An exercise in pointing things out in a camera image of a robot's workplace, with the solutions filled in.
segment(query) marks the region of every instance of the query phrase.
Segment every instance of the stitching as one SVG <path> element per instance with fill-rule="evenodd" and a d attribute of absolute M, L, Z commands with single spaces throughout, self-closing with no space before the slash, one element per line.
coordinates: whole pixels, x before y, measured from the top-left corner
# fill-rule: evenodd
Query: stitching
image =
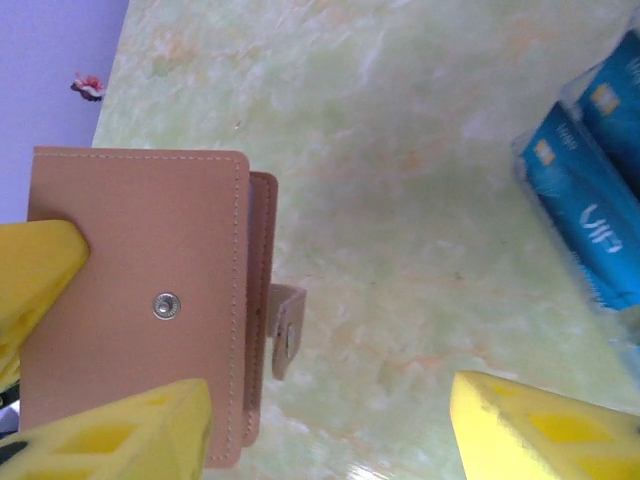
<path fill-rule="evenodd" d="M 269 216 L 271 215 L 271 185 L 269 184 L 269 182 L 267 182 L 264 178 L 261 178 L 259 176 L 256 176 L 255 179 L 257 181 L 259 181 L 260 183 L 262 183 L 264 186 L 266 186 L 267 188 L 267 208 L 265 209 L 264 212 L 264 216 L 263 216 L 263 222 L 264 222 L 264 228 L 263 228 L 263 232 L 264 235 L 262 237 L 262 256 L 260 259 L 260 291 L 258 294 L 258 305 L 261 306 L 262 305 L 262 300 L 264 298 L 264 291 L 265 291 L 265 287 L 264 287 L 264 275 L 265 275 L 265 268 L 264 268 L 264 261 L 265 258 L 267 256 L 267 226 L 269 224 Z M 252 359 L 252 363 L 253 363 L 253 378 L 252 378 L 252 382 L 251 382 L 251 392 L 249 394 L 249 398 L 251 399 L 251 404 L 253 406 L 253 403 L 255 402 L 255 392 L 256 392 L 256 388 L 257 388 L 257 384 L 258 384 L 258 352 L 257 352 L 257 344 L 258 344 L 258 336 L 260 334 L 260 328 L 257 328 L 255 331 L 255 335 L 252 339 L 252 344 L 250 347 L 250 352 L 253 354 L 253 359 Z M 248 425 L 247 428 L 244 432 L 245 437 L 247 435 L 249 435 L 249 432 L 251 432 L 253 430 L 253 423 L 254 423 L 254 419 L 255 419 L 255 414 L 253 411 L 249 412 L 249 418 L 248 418 Z"/>
<path fill-rule="evenodd" d="M 238 211 L 239 211 L 239 199 L 240 199 L 240 164 L 237 160 L 229 157 L 212 157 L 212 156 L 195 156 L 195 155 L 118 155 L 118 154 L 77 154 L 77 153 L 55 153 L 55 152 L 36 152 L 34 157 L 82 157 L 82 158 L 122 158 L 122 159 L 144 159 L 144 160 L 225 160 L 227 162 L 233 162 L 236 168 L 235 178 L 235 195 L 234 195 L 234 211 L 233 211 L 233 284 L 232 284 L 232 298 L 231 298 L 231 312 L 233 320 L 231 322 L 231 347 L 229 351 L 231 372 L 229 374 L 229 406 L 227 410 L 227 450 L 224 455 L 213 456 L 214 460 L 223 460 L 231 456 L 231 443 L 232 443 L 232 431 L 231 431 L 231 419 L 233 415 L 233 387 L 234 387 L 234 371 L 235 371 L 235 348 L 237 341 L 237 290 L 238 290 Z"/>

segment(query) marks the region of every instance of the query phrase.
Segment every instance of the blue package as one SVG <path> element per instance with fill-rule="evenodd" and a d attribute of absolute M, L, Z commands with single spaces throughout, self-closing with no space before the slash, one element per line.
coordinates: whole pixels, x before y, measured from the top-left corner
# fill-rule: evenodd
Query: blue package
<path fill-rule="evenodd" d="M 556 103 L 519 156 L 598 301 L 640 304 L 640 203 L 584 127 Z"/>
<path fill-rule="evenodd" d="M 582 122 L 640 198 L 640 38 L 629 30 L 578 99 Z"/>

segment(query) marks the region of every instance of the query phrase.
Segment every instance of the wallet strap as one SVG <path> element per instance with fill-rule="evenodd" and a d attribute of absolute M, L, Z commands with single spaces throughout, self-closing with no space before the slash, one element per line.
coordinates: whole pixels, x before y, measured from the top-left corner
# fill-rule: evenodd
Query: wallet strap
<path fill-rule="evenodd" d="M 300 348 L 307 291 L 291 285 L 271 284 L 268 334 L 273 338 L 272 372 L 283 380 Z"/>

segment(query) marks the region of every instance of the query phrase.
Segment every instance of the wallet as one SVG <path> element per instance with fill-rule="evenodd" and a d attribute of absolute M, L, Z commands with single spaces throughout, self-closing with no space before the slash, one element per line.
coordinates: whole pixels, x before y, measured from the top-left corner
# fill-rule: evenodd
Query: wallet
<path fill-rule="evenodd" d="M 90 256 L 20 349 L 21 429 L 178 380 L 213 405 L 208 468 L 257 438 L 267 339 L 282 380 L 306 291 L 271 282 L 278 182 L 232 151 L 37 147 L 29 220 Z"/>

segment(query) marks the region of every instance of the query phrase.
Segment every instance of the green marble surface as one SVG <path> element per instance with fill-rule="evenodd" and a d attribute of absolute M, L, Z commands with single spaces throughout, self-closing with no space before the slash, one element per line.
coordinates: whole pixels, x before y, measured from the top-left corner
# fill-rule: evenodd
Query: green marble surface
<path fill-rule="evenodd" d="M 247 153 L 309 289 L 258 443 L 206 478 L 462 479 L 459 369 L 640 411 L 508 150 L 637 4 L 131 0 L 95 145 Z"/>

